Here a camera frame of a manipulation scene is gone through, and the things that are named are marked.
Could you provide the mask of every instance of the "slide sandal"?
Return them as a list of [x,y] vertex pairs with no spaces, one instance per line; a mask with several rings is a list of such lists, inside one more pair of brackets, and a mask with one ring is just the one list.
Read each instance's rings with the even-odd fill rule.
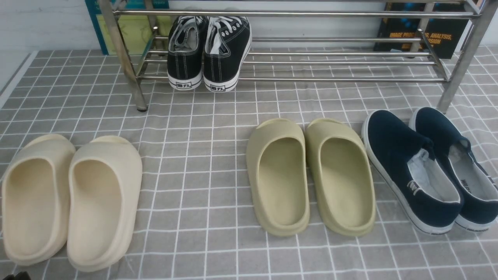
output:
[[141,180],[140,155],[126,139],[99,137],[76,152],[69,168],[67,239],[68,258],[75,268],[97,271],[126,253]]
[[332,119],[312,121],[305,134],[323,222],[342,235],[370,232],[375,222],[375,192],[362,140],[350,127]]
[[64,136],[43,135],[28,143],[5,172],[3,245],[16,264],[44,261],[66,243],[68,170],[75,151]]
[[260,124],[246,152],[256,218],[269,233],[289,236],[303,231],[310,210],[304,134],[286,119]]

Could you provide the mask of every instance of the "beige slide sandal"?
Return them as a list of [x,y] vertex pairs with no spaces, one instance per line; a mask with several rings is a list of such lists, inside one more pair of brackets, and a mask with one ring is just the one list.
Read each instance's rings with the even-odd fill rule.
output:
[[342,235],[370,232],[375,222],[375,193],[362,140],[350,127],[332,119],[312,121],[305,134],[323,222]]
[[141,180],[140,155],[126,139],[99,137],[76,152],[69,168],[67,239],[68,258],[75,268],[97,271],[126,253]]
[[64,136],[43,135],[12,160],[2,184],[3,245],[9,259],[28,266],[66,243],[69,163],[75,148]]
[[278,236],[303,231],[310,212],[302,129],[286,119],[260,124],[249,138],[246,161],[261,226]]

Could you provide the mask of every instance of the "shoe rack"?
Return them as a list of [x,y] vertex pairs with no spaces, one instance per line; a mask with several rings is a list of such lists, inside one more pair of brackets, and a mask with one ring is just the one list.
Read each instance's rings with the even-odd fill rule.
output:
[[[143,0],[146,9],[127,9],[127,0],[116,0],[111,3],[110,0],[98,0],[102,15],[106,22],[111,40],[116,48],[116,53],[120,59],[122,70],[129,83],[131,94],[139,111],[147,111],[147,103],[142,94],[140,83],[142,80],[162,80],[167,81],[167,76],[145,74],[149,64],[167,63],[162,58],[168,53],[168,37],[161,36],[158,24],[156,24],[159,15],[205,15],[205,16],[268,16],[268,17],[380,17],[380,18],[420,18],[415,38],[360,38],[360,37],[260,37],[253,38],[253,42],[397,42],[412,43],[410,51],[404,52],[250,52],[249,56],[364,56],[379,57],[379,60],[368,61],[351,61],[351,60],[329,60],[329,61],[246,61],[244,63],[252,65],[345,65],[345,66],[431,66],[434,68],[437,77],[416,78],[416,77],[320,77],[320,78],[239,78],[241,81],[248,82],[388,82],[388,83],[441,83],[444,91],[439,99],[437,109],[446,112],[457,92],[460,83],[467,71],[468,66],[474,53],[477,50],[484,34],[497,10],[498,0],[485,0],[480,10],[472,0],[396,0],[396,2],[424,2],[426,3],[424,11],[262,11],[262,10],[173,10],[173,9],[154,9],[152,0]],[[382,0],[355,0],[359,2],[385,2]],[[465,11],[460,12],[436,12],[433,11],[435,3],[463,3]],[[152,30],[152,35],[143,52],[140,62],[134,66],[130,60],[118,19],[127,15],[147,15]],[[464,19],[470,20],[472,29],[469,33],[467,42],[460,54],[458,62],[453,68],[452,73],[447,75],[443,65],[428,43],[424,35],[425,27],[429,19]],[[428,51],[418,51],[420,44],[426,46]],[[399,60],[386,61],[383,57],[422,57],[423,60]]]

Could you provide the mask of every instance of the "gray plaid mat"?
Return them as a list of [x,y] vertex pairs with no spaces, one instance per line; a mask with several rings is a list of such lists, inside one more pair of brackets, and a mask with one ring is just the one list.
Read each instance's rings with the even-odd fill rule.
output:
[[[497,59],[497,46],[479,48],[448,111],[495,180]],[[446,61],[446,67],[455,62]],[[164,73],[165,68],[151,66],[148,72]],[[244,66],[242,76],[394,73],[434,76],[427,67],[329,66]],[[103,57],[97,50],[40,51],[0,110],[0,172],[27,142],[46,133],[62,134],[76,146],[101,135],[127,138],[142,155],[144,175],[126,256],[89,274],[69,264],[65,249],[26,268],[15,266],[0,249],[0,277],[28,271],[34,280],[497,278],[498,226],[480,235],[457,226],[445,236],[419,234],[375,170],[378,215],[373,231],[364,237],[344,237],[325,228],[311,180],[311,220],[301,234],[268,235],[254,216],[244,156],[254,126],[278,117],[301,125],[330,117],[359,131],[375,109],[389,109],[408,120],[415,108],[436,106],[440,85],[240,82],[234,93],[213,94],[203,85],[195,92],[174,92],[168,84],[144,82],[150,109],[140,113],[125,83],[116,57]]]

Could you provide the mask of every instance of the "olive green slide sandal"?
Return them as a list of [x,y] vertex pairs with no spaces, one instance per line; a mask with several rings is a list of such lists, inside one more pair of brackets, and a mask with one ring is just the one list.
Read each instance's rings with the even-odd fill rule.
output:
[[348,236],[370,232],[375,222],[375,192],[358,134],[336,120],[316,119],[305,135],[307,161],[325,225]]
[[5,172],[1,190],[3,246],[28,266],[53,256],[67,240],[69,163],[76,149],[64,136],[29,142]]
[[252,132],[246,161],[256,218],[269,233],[290,236],[303,231],[310,210],[302,129],[273,119]]

